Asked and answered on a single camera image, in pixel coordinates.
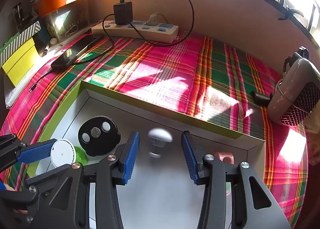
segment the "speaker grille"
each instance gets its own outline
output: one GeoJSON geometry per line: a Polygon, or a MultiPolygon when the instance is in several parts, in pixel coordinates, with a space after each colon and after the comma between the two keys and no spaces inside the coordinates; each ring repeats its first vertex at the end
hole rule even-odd
{"type": "Polygon", "coordinates": [[[287,111],[281,116],[280,123],[288,126],[296,126],[311,112],[320,99],[320,90],[313,83],[309,82],[305,85],[299,96],[287,111]]]}

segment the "power strip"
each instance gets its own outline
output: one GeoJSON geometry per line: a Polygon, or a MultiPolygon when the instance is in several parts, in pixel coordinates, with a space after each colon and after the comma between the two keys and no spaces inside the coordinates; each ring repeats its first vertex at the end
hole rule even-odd
{"type": "MultiPolygon", "coordinates": [[[[176,25],[158,23],[155,26],[148,26],[144,21],[133,21],[132,25],[147,40],[159,41],[164,43],[172,43],[177,39],[179,27],[176,25]]],[[[115,21],[105,21],[104,27],[110,36],[141,38],[135,29],[130,25],[117,25],[115,21]]],[[[105,34],[102,23],[92,28],[93,34],[105,34]]]]}

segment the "plaid tablecloth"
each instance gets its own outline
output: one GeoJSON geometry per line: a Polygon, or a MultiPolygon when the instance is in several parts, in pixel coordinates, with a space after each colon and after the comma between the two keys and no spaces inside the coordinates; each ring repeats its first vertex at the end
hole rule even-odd
{"type": "MultiPolygon", "coordinates": [[[[252,90],[269,95],[280,76],[250,55],[197,34],[172,47],[154,47],[131,38],[115,41],[109,54],[63,73],[51,73],[30,93],[31,85],[49,70],[49,61],[13,105],[0,135],[16,133],[24,142],[36,143],[64,97],[85,80],[265,139],[264,182],[293,227],[307,182],[304,129],[302,125],[288,128],[273,123],[266,108],[256,106],[250,95],[252,90]]],[[[84,58],[100,54],[110,44],[104,39],[84,58]]],[[[25,177],[24,163],[1,174],[16,190],[21,189],[25,177]]]]}

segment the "black phone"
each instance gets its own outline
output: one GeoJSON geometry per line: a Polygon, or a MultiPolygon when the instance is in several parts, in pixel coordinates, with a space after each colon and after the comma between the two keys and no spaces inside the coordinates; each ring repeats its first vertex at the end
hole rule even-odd
{"type": "Polygon", "coordinates": [[[101,41],[105,36],[93,36],[86,35],[77,43],[73,44],[70,48],[68,48],[61,56],[59,56],[55,61],[51,63],[51,68],[53,70],[63,71],[81,57],[88,49],[101,41]]]}

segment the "black round object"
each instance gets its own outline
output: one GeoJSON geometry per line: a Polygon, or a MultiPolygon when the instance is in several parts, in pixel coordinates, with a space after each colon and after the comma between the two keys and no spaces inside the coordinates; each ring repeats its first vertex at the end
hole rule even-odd
{"type": "Polygon", "coordinates": [[[81,147],[92,157],[105,155],[120,142],[121,135],[116,124],[106,116],[87,120],[79,129],[81,147]]]}

